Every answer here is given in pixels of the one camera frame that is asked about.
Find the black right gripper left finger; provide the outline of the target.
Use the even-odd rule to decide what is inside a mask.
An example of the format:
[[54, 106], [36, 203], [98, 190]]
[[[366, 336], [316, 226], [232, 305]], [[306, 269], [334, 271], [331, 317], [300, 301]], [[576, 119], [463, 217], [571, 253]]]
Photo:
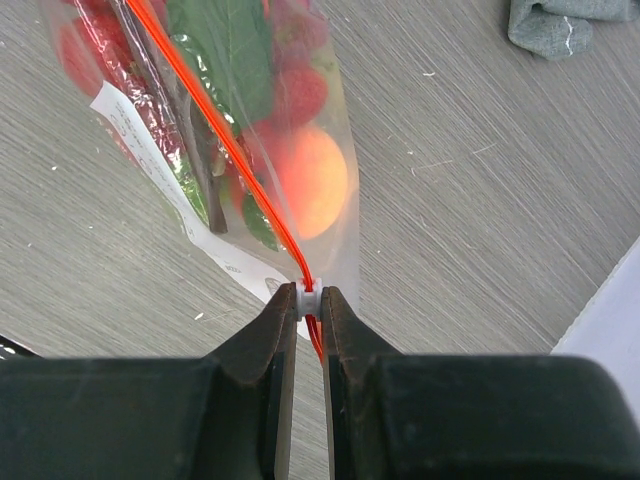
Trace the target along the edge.
[[192, 358], [1, 360], [5, 479], [285, 479], [296, 289]]

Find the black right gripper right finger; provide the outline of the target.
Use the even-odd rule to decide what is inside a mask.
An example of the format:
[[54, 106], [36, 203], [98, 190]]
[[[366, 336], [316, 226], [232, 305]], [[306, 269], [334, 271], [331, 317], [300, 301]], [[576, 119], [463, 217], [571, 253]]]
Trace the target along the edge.
[[635, 479], [622, 392], [576, 356], [399, 352], [327, 287], [320, 318], [334, 479]]

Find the orange peach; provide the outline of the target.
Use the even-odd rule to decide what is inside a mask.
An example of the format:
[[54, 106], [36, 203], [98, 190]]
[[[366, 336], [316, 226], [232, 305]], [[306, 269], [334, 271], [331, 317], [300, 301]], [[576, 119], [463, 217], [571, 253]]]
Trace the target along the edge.
[[338, 219], [348, 193], [349, 174], [339, 146], [322, 129], [301, 127], [284, 144], [276, 170], [301, 239], [323, 234]]

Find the clear zip top bag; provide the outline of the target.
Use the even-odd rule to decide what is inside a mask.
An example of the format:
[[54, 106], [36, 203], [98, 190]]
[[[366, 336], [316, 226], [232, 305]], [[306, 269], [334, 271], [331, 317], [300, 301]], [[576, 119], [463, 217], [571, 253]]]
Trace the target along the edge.
[[58, 61], [190, 241], [267, 301], [359, 301], [359, 170], [312, 1], [45, 1]]

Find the red strawberry cluster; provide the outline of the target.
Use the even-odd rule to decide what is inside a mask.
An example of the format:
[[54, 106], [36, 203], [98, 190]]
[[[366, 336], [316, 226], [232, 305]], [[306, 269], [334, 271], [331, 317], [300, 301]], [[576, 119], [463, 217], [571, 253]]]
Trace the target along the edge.
[[208, 233], [260, 253], [283, 250], [184, 74], [198, 81], [254, 181], [301, 239], [276, 163], [297, 129], [331, 134], [339, 99], [328, 23], [310, 2], [153, 2], [184, 73], [126, 1], [50, 1], [47, 9], [68, 78], [90, 99], [108, 88], [125, 96]]

